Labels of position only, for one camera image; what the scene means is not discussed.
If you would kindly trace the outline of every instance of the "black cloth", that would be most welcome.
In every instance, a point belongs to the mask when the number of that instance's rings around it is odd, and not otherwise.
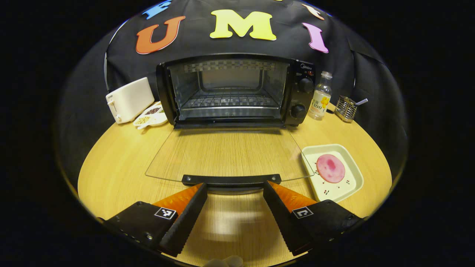
[[[358,108],[355,121],[381,148],[394,179],[404,164],[408,147],[404,102],[394,77],[378,53],[356,33],[323,11],[320,13],[325,20],[316,18],[301,4],[300,1],[173,0],[166,10],[148,20],[142,12],[130,18],[110,45],[118,27],[109,32],[78,64],[61,98],[56,124],[58,150],[72,184],[77,185],[80,168],[92,146],[114,123],[105,101],[108,93],[105,79],[113,91],[146,76],[155,99],[159,100],[155,78],[159,63],[215,53],[258,53],[308,61],[315,64],[318,77],[323,70],[333,74],[332,104],[337,103],[338,95],[350,96],[355,101],[368,98],[369,102]],[[253,11],[271,14],[271,28],[277,40],[253,39],[249,36],[251,30],[244,37],[233,33],[230,38],[210,38],[216,23],[211,12],[221,9],[232,9],[243,18]],[[178,35],[169,46],[147,55],[135,51],[136,34],[140,30],[158,24],[152,42],[159,41],[167,29],[163,23],[183,15],[186,19],[180,22]],[[309,47],[310,35],[303,22],[322,30],[329,53]]]

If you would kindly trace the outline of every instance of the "toaster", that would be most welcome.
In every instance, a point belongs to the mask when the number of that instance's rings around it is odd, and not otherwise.
[[[155,101],[147,77],[108,93],[105,99],[118,124],[133,121]]]

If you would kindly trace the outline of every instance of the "yellow letter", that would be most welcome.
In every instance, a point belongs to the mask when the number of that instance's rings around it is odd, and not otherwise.
[[[272,34],[272,29],[270,28],[271,14],[254,11],[245,19],[234,10],[215,10],[211,14],[216,16],[216,28],[209,35],[211,38],[231,37],[233,33],[228,30],[228,26],[231,26],[240,37],[245,36],[249,29],[253,27],[252,32],[249,34],[252,38],[270,41],[277,40],[277,37]]]

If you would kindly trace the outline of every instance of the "square white plate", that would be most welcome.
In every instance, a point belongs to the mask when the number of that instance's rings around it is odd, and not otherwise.
[[[324,154],[333,155],[343,163],[345,177],[340,182],[327,182],[318,174],[316,163],[318,158]],[[307,146],[302,149],[302,158],[307,159],[306,161],[303,160],[303,162],[309,174],[313,175],[310,177],[310,184],[319,201],[333,200],[339,202],[363,187],[363,175],[348,150],[342,145]]]

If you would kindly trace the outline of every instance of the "pink letter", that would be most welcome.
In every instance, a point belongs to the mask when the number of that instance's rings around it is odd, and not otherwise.
[[[302,23],[308,30],[310,34],[310,43],[308,45],[315,50],[321,51],[323,53],[328,53],[328,48],[325,47],[322,39],[322,30],[315,27],[314,25],[310,25],[308,23]]]

